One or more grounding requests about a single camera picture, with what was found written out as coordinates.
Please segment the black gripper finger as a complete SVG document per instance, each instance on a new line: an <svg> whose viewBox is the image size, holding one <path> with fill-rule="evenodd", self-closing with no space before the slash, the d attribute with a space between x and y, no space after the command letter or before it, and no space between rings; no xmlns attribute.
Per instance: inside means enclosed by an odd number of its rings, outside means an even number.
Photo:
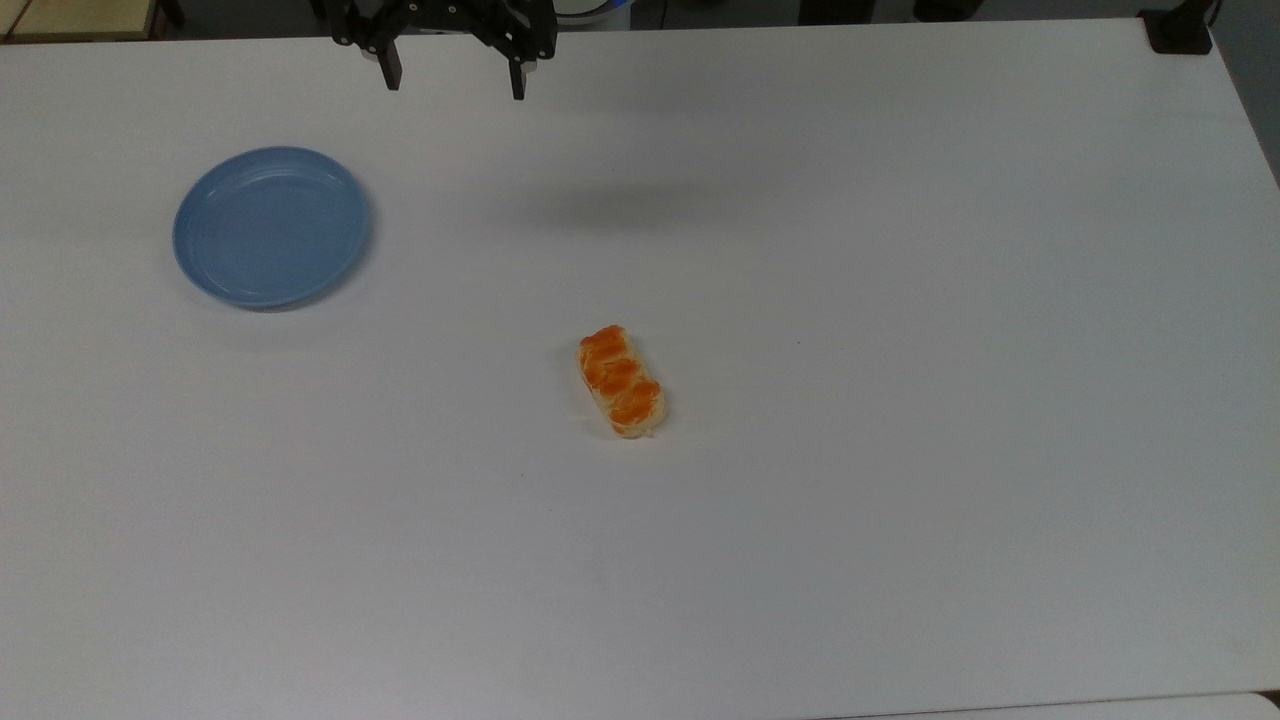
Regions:
<svg viewBox="0 0 1280 720"><path fill-rule="evenodd" d="M507 58L512 96L524 101L529 76L539 61L550 60L556 55L557 23L534 23L531 27L518 22L503 27L479 26L477 37Z"/></svg>
<svg viewBox="0 0 1280 720"><path fill-rule="evenodd" d="M374 24L333 24L332 38L343 47L356 47L365 60L375 63L388 90L401 88L402 63L393 35Z"/></svg>

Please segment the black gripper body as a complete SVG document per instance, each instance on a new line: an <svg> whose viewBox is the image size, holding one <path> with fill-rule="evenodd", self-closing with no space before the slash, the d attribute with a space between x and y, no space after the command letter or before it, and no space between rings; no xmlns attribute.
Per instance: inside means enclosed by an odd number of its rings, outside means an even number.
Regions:
<svg viewBox="0 0 1280 720"><path fill-rule="evenodd" d="M397 38L410 31L553 40L552 1L324 1L323 19L335 40Z"/></svg>

